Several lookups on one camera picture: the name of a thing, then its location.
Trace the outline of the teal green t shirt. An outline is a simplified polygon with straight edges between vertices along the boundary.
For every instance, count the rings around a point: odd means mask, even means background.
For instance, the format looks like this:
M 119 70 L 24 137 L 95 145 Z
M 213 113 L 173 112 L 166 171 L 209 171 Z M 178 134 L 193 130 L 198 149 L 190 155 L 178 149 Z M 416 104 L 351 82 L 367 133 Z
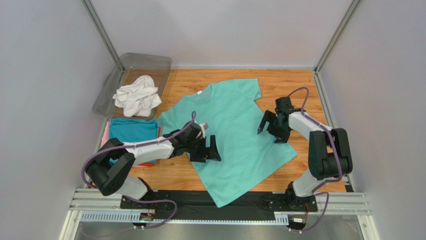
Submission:
M 257 134 L 263 112 L 259 81 L 231 79 L 211 83 L 204 90 L 182 97 L 157 121 L 163 134 L 182 128 L 196 112 L 215 135 L 221 161 L 195 162 L 193 167 L 215 205 L 224 207 L 268 178 L 297 156 L 288 143 L 275 143 L 268 132 Z

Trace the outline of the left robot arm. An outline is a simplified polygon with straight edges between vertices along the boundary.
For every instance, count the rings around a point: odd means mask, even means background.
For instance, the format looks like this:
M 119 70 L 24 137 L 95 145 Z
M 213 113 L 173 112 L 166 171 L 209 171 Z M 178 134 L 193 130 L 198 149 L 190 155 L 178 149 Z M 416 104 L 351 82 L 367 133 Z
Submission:
M 118 193 L 140 200 L 149 187 L 141 178 L 129 175 L 130 170 L 153 160 L 166 160 L 189 154 L 192 162 L 206 163 L 222 160 L 215 135 L 207 140 L 206 123 L 189 121 L 184 128 L 165 134 L 154 140 L 121 142 L 109 139 L 102 148 L 91 156 L 82 168 L 103 196 Z

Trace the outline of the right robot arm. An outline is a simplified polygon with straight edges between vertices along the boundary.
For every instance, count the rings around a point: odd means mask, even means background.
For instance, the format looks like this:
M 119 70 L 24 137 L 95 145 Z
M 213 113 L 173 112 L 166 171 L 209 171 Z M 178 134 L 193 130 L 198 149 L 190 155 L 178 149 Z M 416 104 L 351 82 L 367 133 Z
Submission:
M 289 183 L 284 194 L 271 201 L 269 205 L 273 209 L 316 210 L 316 190 L 353 170 L 347 131 L 315 120 L 301 108 L 294 107 L 289 96 L 275 100 L 274 112 L 265 111 L 257 132 L 260 134 L 263 130 L 274 136 L 277 144 L 286 144 L 293 131 L 308 140 L 307 171 Z

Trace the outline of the folded dark teal t shirt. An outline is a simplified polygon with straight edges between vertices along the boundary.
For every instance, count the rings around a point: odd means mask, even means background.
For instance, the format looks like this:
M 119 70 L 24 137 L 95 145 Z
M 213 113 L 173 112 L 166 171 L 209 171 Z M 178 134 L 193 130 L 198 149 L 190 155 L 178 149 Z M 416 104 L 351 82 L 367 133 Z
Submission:
M 157 138 L 158 127 L 155 118 L 151 120 L 113 118 L 110 120 L 109 139 L 117 138 L 122 143 L 150 141 Z

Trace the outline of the crumpled white t shirt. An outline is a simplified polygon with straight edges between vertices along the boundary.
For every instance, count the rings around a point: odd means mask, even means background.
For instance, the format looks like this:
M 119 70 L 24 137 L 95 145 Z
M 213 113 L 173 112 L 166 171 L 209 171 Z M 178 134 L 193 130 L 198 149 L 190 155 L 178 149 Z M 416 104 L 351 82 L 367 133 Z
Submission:
M 142 75 L 132 84 L 121 86 L 112 98 L 114 105 L 122 108 L 125 117 L 147 118 L 162 103 L 159 88 L 149 75 Z

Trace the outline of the clear plastic bin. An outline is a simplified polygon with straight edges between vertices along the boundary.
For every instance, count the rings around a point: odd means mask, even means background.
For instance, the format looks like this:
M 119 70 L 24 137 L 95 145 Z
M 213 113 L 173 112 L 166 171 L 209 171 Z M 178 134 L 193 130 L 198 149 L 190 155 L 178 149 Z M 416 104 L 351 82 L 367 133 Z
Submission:
M 92 111 L 106 118 L 125 118 L 124 109 L 116 106 L 113 95 L 123 86 L 132 85 L 139 77 L 149 76 L 161 97 L 171 72 L 172 59 L 168 56 L 132 53 L 122 54 L 104 81 Z

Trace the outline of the folded pink t shirt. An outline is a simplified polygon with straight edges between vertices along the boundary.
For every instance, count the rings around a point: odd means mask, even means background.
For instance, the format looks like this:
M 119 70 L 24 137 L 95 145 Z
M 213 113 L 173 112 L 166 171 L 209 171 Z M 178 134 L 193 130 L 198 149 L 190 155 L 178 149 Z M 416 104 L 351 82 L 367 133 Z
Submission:
M 102 137 L 100 139 L 100 144 L 99 144 L 100 148 L 109 140 L 110 123 L 111 122 L 109 120 L 107 120 L 106 123 L 105 123 L 103 134 L 102 134 Z

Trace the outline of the aluminium front rail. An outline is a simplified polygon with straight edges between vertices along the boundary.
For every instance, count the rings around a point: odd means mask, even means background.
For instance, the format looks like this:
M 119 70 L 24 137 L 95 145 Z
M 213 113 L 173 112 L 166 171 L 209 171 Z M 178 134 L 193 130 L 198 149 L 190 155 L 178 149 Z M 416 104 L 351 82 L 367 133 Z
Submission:
M 232 203 L 217 207 L 206 191 L 154 190 L 143 203 L 120 194 L 103 196 L 96 189 L 77 189 L 70 210 L 81 220 L 131 222 L 138 225 L 166 221 L 180 224 L 287 225 L 292 217 L 369 216 L 367 198 L 360 192 L 331 192 L 315 196 L 316 210 L 272 208 L 283 192 L 247 192 Z

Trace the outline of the right aluminium frame post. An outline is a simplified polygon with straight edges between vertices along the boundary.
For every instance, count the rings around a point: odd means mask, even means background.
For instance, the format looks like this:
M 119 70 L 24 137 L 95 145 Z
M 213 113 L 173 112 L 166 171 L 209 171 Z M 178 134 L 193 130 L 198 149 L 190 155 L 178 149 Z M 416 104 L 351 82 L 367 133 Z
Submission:
M 316 74 L 319 74 L 326 65 L 328 59 L 330 58 L 330 55 L 332 54 L 334 48 L 338 44 L 340 38 L 342 37 L 348 25 L 350 24 L 353 16 L 355 15 L 362 2 L 362 0 L 352 0 L 350 2 L 329 43 L 327 44 L 324 52 L 322 53 L 316 67 L 314 68 Z

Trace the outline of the aluminium frame post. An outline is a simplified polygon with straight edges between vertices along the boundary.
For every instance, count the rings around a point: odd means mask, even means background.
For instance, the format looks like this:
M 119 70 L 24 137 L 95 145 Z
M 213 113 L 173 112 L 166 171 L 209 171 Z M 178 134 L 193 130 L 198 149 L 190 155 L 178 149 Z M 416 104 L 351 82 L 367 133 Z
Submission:
M 334 48 L 338 44 L 340 38 L 342 37 L 348 25 L 350 24 L 353 16 L 355 15 L 362 2 L 362 0 L 352 0 L 350 2 L 329 43 L 327 44 L 324 52 L 322 53 L 316 67 L 314 68 L 316 74 L 319 74 L 326 65 L 328 59 L 330 58 L 330 55 L 332 54 Z
M 99 14 L 97 13 L 93 2 L 91 0 L 81 0 L 81 3 L 83 4 L 88 16 L 90 17 L 98 35 L 100 36 L 113 62 L 115 64 L 118 64 L 120 66 L 120 69 L 123 71 L 124 67 L 123 64 L 120 62 L 120 57 L 107 33 L 107 30 L 105 29 L 102 23 Z

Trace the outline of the left aluminium frame post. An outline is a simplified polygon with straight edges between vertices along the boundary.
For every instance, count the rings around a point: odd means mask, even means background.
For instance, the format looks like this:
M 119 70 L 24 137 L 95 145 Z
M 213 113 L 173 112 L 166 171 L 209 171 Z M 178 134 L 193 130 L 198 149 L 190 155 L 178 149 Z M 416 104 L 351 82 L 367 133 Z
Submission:
M 99 14 L 97 13 L 93 2 L 91 0 L 81 0 L 81 3 L 83 4 L 88 16 L 90 17 L 98 35 L 100 36 L 113 62 L 115 64 L 118 64 L 120 66 L 120 69 L 123 71 L 124 67 L 123 64 L 120 62 L 120 57 L 107 33 L 107 30 L 105 29 L 102 23 Z

